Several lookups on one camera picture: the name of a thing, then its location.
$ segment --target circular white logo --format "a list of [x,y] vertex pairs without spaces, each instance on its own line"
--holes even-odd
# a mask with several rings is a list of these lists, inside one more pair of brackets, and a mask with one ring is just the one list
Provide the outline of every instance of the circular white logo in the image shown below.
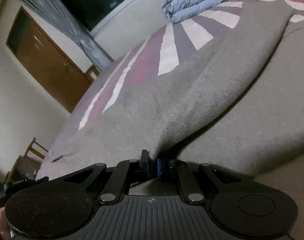
[[149,201],[150,203],[153,203],[153,202],[156,201],[156,199],[155,199],[155,198],[149,198],[148,201]]

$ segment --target door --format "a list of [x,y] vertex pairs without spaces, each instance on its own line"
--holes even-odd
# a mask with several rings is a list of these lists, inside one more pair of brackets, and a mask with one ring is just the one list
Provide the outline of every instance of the door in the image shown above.
[[70,113],[90,86],[84,73],[31,18],[21,30],[14,53],[36,81]]

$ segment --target door frame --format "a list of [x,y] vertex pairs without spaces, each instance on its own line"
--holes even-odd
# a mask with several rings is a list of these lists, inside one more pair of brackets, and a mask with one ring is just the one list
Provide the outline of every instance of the door frame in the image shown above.
[[9,40],[9,36],[10,36],[10,33],[11,33],[11,30],[14,26],[14,23],[16,22],[17,20],[17,17],[19,15],[20,12],[23,12],[24,14],[26,14],[30,20],[32,21],[32,23],[36,26],[36,28],[38,29],[39,32],[42,33],[42,35],[44,35],[44,37],[55,47],[55,49],[57,49],[57,51],[71,64],[71,66],[73,68],[75,68],[76,71],[78,71],[81,75],[85,76],[85,73],[73,62],[73,60],[71,60],[69,58],[69,56],[67,54],[65,54],[65,52],[50,38],[50,36],[40,27],[40,25],[33,19],[33,17],[23,8],[23,6],[20,7],[20,9],[18,10],[16,16],[15,16],[15,19],[13,20],[13,23],[11,25],[11,28],[10,28],[10,32],[9,32],[9,35],[7,37],[7,41],[6,41],[6,45],[7,47],[11,50],[11,52],[13,53],[13,55],[17,58],[17,55],[16,53],[11,49],[11,47],[9,46],[8,44],[8,40]]

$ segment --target gray curtain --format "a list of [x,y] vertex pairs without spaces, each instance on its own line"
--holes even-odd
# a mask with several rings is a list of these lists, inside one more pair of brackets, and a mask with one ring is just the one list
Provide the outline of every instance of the gray curtain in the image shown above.
[[98,70],[110,65],[112,59],[78,23],[60,0],[21,0],[28,8],[73,40]]

